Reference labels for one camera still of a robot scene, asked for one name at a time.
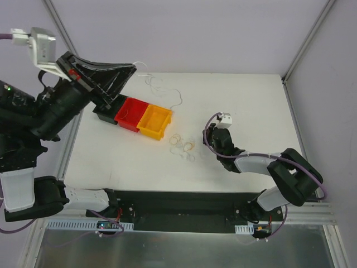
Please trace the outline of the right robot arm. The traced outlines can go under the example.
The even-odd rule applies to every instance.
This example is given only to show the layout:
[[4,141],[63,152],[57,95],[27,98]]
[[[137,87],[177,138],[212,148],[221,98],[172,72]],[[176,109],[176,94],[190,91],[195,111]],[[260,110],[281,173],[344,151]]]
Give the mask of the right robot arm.
[[295,149],[287,148],[282,153],[248,153],[235,147],[228,129],[212,123],[202,132],[206,145],[221,162],[234,173],[255,173],[270,176],[275,186],[263,190],[249,202],[248,208],[257,220],[264,220],[271,211],[283,205],[302,206],[322,187],[323,178]]

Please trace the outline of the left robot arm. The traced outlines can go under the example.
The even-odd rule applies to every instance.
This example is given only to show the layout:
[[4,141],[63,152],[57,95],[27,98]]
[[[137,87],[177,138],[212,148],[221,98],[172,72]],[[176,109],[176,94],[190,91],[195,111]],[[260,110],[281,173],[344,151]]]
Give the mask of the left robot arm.
[[65,209],[117,213],[110,189],[75,190],[54,176],[35,177],[43,141],[58,142],[59,132],[89,103],[109,112],[136,72],[132,63],[96,63],[71,52],[56,63],[59,80],[36,97],[1,82],[1,187],[7,222],[53,216]]

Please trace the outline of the black plastic bin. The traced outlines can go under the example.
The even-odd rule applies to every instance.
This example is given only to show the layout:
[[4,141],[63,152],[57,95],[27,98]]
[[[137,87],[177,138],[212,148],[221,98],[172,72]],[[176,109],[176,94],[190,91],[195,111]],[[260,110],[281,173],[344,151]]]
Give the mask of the black plastic bin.
[[115,117],[119,112],[119,110],[121,109],[121,107],[123,106],[126,99],[127,96],[119,95],[114,101],[114,104],[111,106],[110,109],[95,107],[93,109],[93,113],[95,113],[100,120],[113,125],[117,125],[118,122],[115,120]]

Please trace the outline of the red plastic bin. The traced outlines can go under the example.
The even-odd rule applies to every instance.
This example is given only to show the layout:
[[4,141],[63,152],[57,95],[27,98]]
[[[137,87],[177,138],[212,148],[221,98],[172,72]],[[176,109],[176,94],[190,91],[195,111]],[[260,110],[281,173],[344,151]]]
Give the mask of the red plastic bin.
[[139,124],[148,105],[149,103],[142,100],[127,98],[117,113],[115,120],[121,128],[125,128],[133,132],[139,132],[137,125]]

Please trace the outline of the yellow plastic bin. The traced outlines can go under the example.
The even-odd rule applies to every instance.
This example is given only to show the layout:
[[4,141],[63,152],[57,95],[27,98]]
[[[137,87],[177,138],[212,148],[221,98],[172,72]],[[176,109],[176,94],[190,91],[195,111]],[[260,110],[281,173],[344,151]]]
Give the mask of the yellow plastic bin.
[[161,140],[164,137],[166,127],[171,123],[171,117],[172,111],[170,109],[149,104],[138,122],[137,128],[142,135]]

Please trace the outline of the left aluminium frame post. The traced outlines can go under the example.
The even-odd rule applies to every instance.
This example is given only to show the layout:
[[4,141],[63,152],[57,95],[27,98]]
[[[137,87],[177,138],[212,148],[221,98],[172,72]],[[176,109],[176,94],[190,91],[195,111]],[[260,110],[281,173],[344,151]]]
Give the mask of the left aluminium frame post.
[[53,1],[42,1],[45,6],[50,18],[52,19],[62,41],[67,48],[67,52],[60,56],[58,59],[55,58],[55,62],[50,64],[53,67],[54,74],[59,77],[68,80],[71,83],[77,83],[84,87],[88,87],[88,79],[85,74],[79,69],[81,64],[86,62],[83,58],[78,55],[78,52],[74,46],[72,39],[53,3]]

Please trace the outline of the aluminium frame post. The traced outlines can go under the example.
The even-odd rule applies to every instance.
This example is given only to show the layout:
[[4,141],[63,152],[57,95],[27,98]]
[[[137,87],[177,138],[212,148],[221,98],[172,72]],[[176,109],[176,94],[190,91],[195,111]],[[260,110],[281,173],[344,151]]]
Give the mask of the aluminium frame post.
[[79,69],[81,64],[86,62],[83,58],[78,55],[78,52],[74,46],[72,39],[53,3],[53,1],[42,1],[45,6],[50,18],[52,19],[62,41],[67,48],[67,52],[60,56],[58,59],[55,58],[55,62],[50,64],[53,67],[54,74],[59,77],[68,80],[71,83],[77,83],[84,87],[88,87],[88,79],[85,74]]
[[286,84],[293,74],[294,70],[297,68],[298,63],[302,60],[304,54],[308,50],[309,46],[311,45],[313,39],[317,35],[318,31],[322,27],[323,23],[325,22],[327,16],[329,15],[331,9],[335,5],[336,0],[328,0],[324,4],[322,10],[320,11],[319,15],[315,19],[314,23],[312,24],[310,30],[308,31],[306,37],[304,38],[301,46],[299,47],[296,55],[294,56],[292,62],[290,63],[287,71],[282,76],[282,83]]

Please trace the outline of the right aluminium frame post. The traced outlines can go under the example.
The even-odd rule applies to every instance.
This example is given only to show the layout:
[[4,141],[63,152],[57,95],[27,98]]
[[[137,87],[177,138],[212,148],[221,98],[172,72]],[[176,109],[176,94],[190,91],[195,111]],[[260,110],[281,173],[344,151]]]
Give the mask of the right aluminium frame post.
[[310,30],[308,31],[306,37],[304,38],[301,46],[299,47],[296,55],[294,56],[292,62],[290,63],[287,71],[282,76],[282,83],[286,84],[293,74],[294,70],[297,68],[298,63],[302,60],[304,54],[308,50],[309,46],[311,45],[313,39],[317,35],[318,31],[322,27],[323,23],[325,22],[327,16],[329,15],[331,9],[335,5],[336,0],[328,0],[324,4],[322,10],[320,11],[319,15],[315,19],[314,23],[312,24]]

